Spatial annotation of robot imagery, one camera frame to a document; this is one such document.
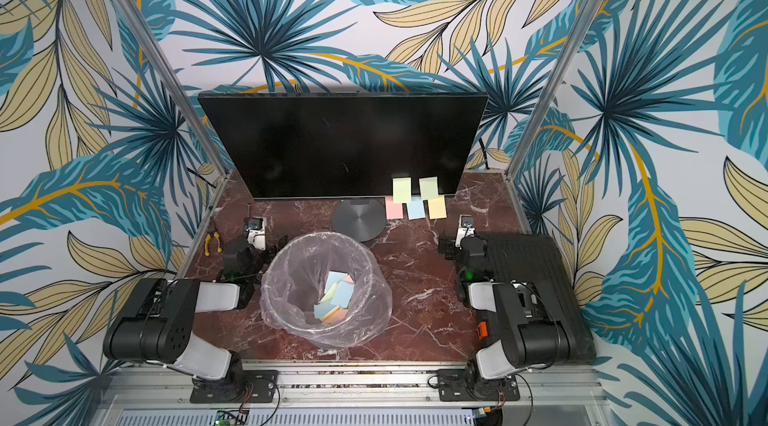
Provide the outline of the yellow sticky note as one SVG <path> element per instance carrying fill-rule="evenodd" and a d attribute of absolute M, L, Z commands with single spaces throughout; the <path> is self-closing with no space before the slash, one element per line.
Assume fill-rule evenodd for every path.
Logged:
<path fill-rule="evenodd" d="M 447 217 L 446 202 L 444 196 L 437 196 L 427 200 L 429 218 L 445 219 Z"/>

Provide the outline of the blue sticky note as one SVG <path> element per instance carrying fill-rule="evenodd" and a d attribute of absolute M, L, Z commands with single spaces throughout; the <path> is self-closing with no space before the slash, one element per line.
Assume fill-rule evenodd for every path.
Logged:
<path fill-rule="evenodd" d="M 419 196 L 413 196 L 406 204 L 409 220 L 424 219 L 426 217 L 424 200 Z"/>

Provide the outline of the green sticky note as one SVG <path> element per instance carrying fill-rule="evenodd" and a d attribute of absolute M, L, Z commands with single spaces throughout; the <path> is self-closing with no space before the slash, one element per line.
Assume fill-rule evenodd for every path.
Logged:
<path fill-rule="evenodd" d="M 433 200 L 440 197 L 438 178 L 436 176 L 419 179 L 420 196 L 423 200 Z"/>
<path fill-rule="evenodd" d="M 412 197 L 412 179 L 410 177 L 394 178 L 392 180 L 392 200 L 396 204 L 406 204 Z"/>

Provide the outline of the clear plastic trash bin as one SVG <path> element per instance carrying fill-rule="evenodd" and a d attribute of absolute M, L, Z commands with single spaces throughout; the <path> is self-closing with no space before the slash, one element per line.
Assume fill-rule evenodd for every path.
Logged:
<path fill-rule="evenodd" d="M 386 329 L 392 309 L 391 288 L 373 253 L 340 233 L 289 241 L 261 280 L 265 324 L 323 349 L 370 341 Z"/>

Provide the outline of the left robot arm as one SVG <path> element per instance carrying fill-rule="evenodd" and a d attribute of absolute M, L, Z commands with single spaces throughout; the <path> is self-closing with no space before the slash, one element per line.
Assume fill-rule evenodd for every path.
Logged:
<path fill-rule="evenodd" d="M 224 245 L 223 268 L 213 281 L 142 279 L 107 329 L 110 360 L 165 367 L 191 378 L 190 402 L 266 404 L 277 392 L 274 370 L 247 371 L 239 353 L 193 332 L 198 313 L 243 310 L 277 253 L 287 245 L 256 247 L 240 237 Z"/>

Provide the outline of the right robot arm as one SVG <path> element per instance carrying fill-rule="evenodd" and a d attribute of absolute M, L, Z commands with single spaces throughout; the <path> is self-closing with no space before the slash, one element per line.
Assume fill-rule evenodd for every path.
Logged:
<path fill-rule="evenodd" d="M 428 384 L 443 402 L 517 400 L 515 376 L 570 354 L 562 311 L 548 307 L 545 255 L 533 236 L 441 237 L 456 266 L 458 299 L 477 320 L 479 347 L 462 369 L 440 369 Z"/>

